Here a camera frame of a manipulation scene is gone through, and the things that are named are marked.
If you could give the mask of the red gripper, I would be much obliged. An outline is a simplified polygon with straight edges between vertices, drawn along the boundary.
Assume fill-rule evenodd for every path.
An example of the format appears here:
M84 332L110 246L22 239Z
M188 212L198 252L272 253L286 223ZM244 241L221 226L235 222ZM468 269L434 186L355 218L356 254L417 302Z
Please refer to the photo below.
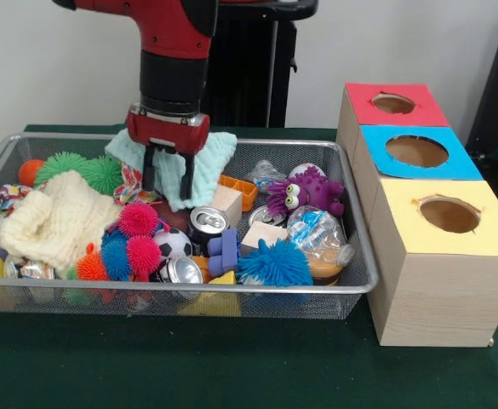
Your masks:
M153 191L155 169L153 158L156 146L174 149L185 160L185 173L180 181L180 198L192 198L195 156L203 149L209 134L210 119L203 113L188 117L171 117L154 113L139 102L131 105L126 118L129 137L145 145L142 189Z

